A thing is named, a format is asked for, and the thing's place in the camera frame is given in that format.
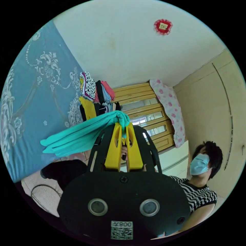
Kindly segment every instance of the hand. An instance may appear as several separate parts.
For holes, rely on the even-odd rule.
[[[146,169],[146,165],[147,164],[144,164],[144,166],[143,166],[143,172],[146,172],[147,171],[147,169]]]
[[[121,157],[126,155],[126,161],[127,161],[127,147],[126,146],[122,146],[121,149]]]

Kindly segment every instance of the red decoration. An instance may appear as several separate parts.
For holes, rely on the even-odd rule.
[[[171,31],[172,26],[173,24],[170,21],[164,19],[157,20],[154,23],[154,29],[160,35],[168,35]]]

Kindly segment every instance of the blue surgical mask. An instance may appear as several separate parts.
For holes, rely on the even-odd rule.
[[[190,164],[190,175],[199,175],[207,172],[209,156],[206,154],[198,154]]]

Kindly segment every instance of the black device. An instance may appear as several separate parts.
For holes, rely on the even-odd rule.
[[[181,229],[190,214],[188,200],[180,185],[162,174],[158,151],[140,126],[126,127],[128,172],[119,172],[121,132],[119,124],[101,131],[86,173],[65,188],[57,211],[67,229],[92,244],[156,245],[151,239]]]

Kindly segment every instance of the yellow clothing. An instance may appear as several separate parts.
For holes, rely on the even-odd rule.
[[[95,107],[92,101],[87,100],[83,97],[79,97],[79,101],[81,102],[84,110],[85,110],[85,117],[87,120],[95,118],[97,116]]]

